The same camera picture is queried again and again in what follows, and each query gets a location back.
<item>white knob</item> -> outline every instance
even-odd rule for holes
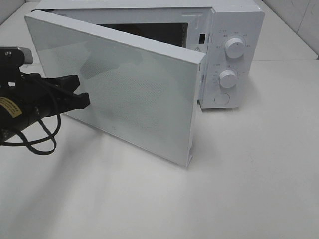
[[[245,44],[239,37],[231,38],[225,43],[225,51],[229,58],[239,58],[244,54]]]
[[[230,88],[237,84],[237,79],[234,71],[226,70],[219,75],[219,84],[224,88]]]

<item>robotic arm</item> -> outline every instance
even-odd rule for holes
[[[54,137],[60,130],[60,114],[84,109],[90,104],[89,94],[75,94],[80,85],[78,76],[42,78],[40,74],[25,74],[19,67],[32,64],[32,53],[22,47],[0,47],[0,146],[26,146],[31,152],[49,155],[56,149]],[[42,118],[57,116],[57,128],[51,133]],[[48,137],[29,142],[22,131],[38,122]],[[22,143],[6,142],[18,135]],[[54,149],[39,151],[35,144],[52,140]]]

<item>control panel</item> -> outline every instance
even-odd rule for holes
[[[209,62],[199,96],[202,108],[240,106],[263,19],[262,11],[213,13]]]

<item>white table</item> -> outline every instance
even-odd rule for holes
[[[2,147],[0,238],[317,239],[318,75],[253,62],[241,108],[198,108],[188,169],[67,116],[49,157]]]
[[[313,60],[317,55],[263,2],[259,3],[265,12],[265,20],[256,48],[254,60]],[[25,3],[4,24],[0,25],[1,45],[16,45],[32,50],[34,64],[40,60],[24,21],[24,15],[37,6],[37,2]]]

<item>white wall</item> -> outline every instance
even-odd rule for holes
[[[264,0],[264,2],[319,54],[319,0]]]
[[[0,24],[19,9],[25,0],[0,0]]]
[[[298,35],[319,54],[319,0],[310,0]]]

